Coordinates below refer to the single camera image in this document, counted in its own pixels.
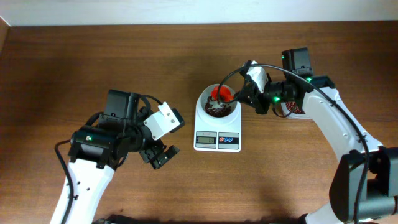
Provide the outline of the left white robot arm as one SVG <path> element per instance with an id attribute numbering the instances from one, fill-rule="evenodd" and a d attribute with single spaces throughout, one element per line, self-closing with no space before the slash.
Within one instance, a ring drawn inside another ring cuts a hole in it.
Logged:
<path id="1" fill-rule="evenodd" d="M 71 138 L 66 162 L 56 143 L 55 153 L 65 173 L 65 183 L 52 223 L 91 223 L 114 173 L 131 152 L 160 169 L 179 149 L 161 140 L 185 122 L 177 109 L 158 102 L 153 112 L 150 95 L 110 90 L 104 111 L 95 113 Z"/>

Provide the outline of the orange plastic measuring scoop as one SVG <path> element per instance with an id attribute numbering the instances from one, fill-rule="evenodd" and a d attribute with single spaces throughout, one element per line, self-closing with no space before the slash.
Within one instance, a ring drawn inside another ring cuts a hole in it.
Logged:
<path id="1" fill-rule="evenodd" d="M 218 97 L 220 96 L 220 99 L 223 100 L 224 102 L 230 102 L 234 99 L 233 94 L 229 90 L 229 88 L 222 86 L 221 90 L 218 90 L 218 85 L 214 87 L 214 89 L 211 91 L 211 97 L 213 100 L 217 101 Z"/>

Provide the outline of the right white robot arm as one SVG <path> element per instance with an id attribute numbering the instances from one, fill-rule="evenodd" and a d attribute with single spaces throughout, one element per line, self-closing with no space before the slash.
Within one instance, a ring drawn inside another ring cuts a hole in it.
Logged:
<path id="1" fill-rule="evenodd" d="M 248 60 L 237 69 L 244 86 L 234 99 L 266 114 L 294 102 L 319 127 L 339 162 L 329 201 L 299 223 L 367 223 L 397 215 L 397 148 L 372 137 L 343 103 L 328 76 L 316 76 L 306 48 L 281 53 L 285 80 L 272 82 L 267 64 Z"/>

